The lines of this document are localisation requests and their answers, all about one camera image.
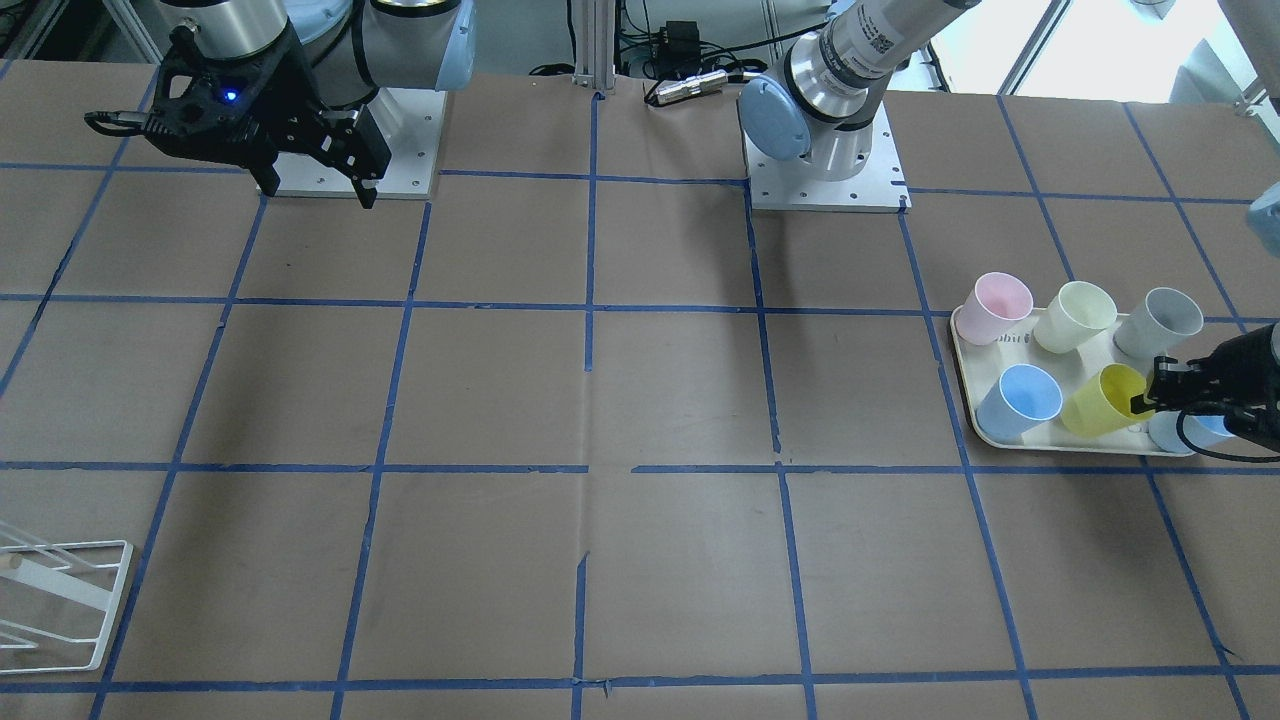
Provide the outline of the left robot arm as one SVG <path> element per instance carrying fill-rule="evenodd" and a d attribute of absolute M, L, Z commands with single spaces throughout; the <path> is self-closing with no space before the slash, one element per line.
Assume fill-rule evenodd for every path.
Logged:
<path fill-rule="evenodd" d="M 777 161 L 808 164 L 823 142 L 860 133 L 897 67 L 970 9 L 969 1 L 851 1 L 820 28 L 801 33 L 777 69 L 748 83 L 739 101 L 745 138 Z M 1112 421 L 1170 415 L 1179 439 L 1188 442 L 1192 416 L 1216 416 L 1234 436 L 1277 450 L 1276 325 L 1179 363 L 1169 350 L 1203 325 L 1202 311 L 1184 293 L 1158 287 L 1126 316 L 1106 301 L 1103 318 L 1114 347 L 1143 361 L 1129 395 L 1119 386 L 1125 365 L 1101 373 L 1092 386 Z"/>

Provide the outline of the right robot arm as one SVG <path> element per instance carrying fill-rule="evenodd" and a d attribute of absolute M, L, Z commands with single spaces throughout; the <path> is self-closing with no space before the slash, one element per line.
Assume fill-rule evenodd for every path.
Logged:
<path fill-rule="evenodd" d="M 279 192 L 282 154 L 340 173 L 371 208 L 394 154 L 375 100 L 457 91 L 474 74 L 471 1 L 323 1 L 301 29 L 283 1 L 163 1 L 170 47 L 146 113 L 105 120 L 172 158 L 247 170 Z"/>

